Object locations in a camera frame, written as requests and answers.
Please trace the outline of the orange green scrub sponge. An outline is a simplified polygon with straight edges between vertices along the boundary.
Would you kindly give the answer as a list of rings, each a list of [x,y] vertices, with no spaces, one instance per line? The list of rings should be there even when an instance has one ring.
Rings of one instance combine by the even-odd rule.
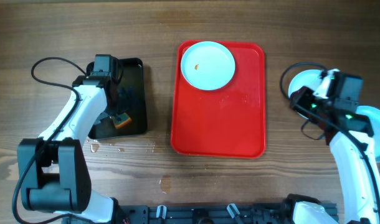
[[[132,122],[132,119],[127,113],[111,116],[111,119],[116,129],[121,129]]]

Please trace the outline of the light blue plate bottom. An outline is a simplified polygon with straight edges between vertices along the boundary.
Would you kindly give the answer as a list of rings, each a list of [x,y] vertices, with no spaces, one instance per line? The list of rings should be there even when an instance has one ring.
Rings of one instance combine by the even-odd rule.
[[[313,96],[315,90],[320,86],[322,70],[310,69],[304,70],[297,74],[290,82],[288,88],[288,97],[291,98],[292,93],[297,92],[303,86],[306,86],[309,91],[310,99],[307,102],[299,101],[298,104],[306,110],[312,110],[312,103],[314,103],[315,97]]]

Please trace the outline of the light blue plate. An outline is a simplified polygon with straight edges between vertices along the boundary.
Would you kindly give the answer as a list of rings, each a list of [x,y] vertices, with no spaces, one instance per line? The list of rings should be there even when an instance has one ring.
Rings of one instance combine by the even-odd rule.
[[[297,74],[290,82],[288,88],[288,97],[291,98],[292,93],[297,92],[303,86],[306,86],[309,91],[310,99],[307,102],[299,101],[298,104],[306,110],[312,110],[312,103],[314,103],[315,97],[313,96],[315,90],[320,86],[322,70],[310,69],[304,70]]]
[[[230,50],[222,44],[203,41],[193,44],[183,53],[180,69],[191,86],[212,91],[232,80],[235,60]]]
[[[374,131],[374,155],[376,162],[380,162],[380,110],[372,106],[358,106],[357,114],[369,118]]]

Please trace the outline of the light blue plate top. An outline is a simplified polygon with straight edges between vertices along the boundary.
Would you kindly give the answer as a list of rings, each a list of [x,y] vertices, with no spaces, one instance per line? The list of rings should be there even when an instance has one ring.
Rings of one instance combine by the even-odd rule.
[[[191,86],[212,91],[232,80],[235,60],[230,50],[222,44],[203,41],[193,44],[183,53],[180,69]]]

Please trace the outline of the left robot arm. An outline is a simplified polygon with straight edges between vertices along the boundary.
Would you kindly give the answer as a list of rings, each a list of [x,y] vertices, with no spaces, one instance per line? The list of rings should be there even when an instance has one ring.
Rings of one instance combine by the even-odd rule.
[[[115,198],[92,190],[82,151],[94,122],[120,102],[118,86],[81,84],[70,88],[69,101],[54,123],[38,138],[23,139],[17,148],[19,180],[12,212],[19,223],[17,203],[26,210],[55,214],[55,219],[87,223],[129,223]]]

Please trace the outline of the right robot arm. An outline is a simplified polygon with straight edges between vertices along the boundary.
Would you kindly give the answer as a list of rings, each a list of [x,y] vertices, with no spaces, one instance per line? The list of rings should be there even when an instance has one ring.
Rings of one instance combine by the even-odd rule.
[[[380,127],[376,126],[380,111],[371,108],[362,113],[358,91],[303,86],[289,89],[293,110],[324,131],[326,144],[335,158],[344,199],[345,222],[380,223],[380,175],[375,155]]]

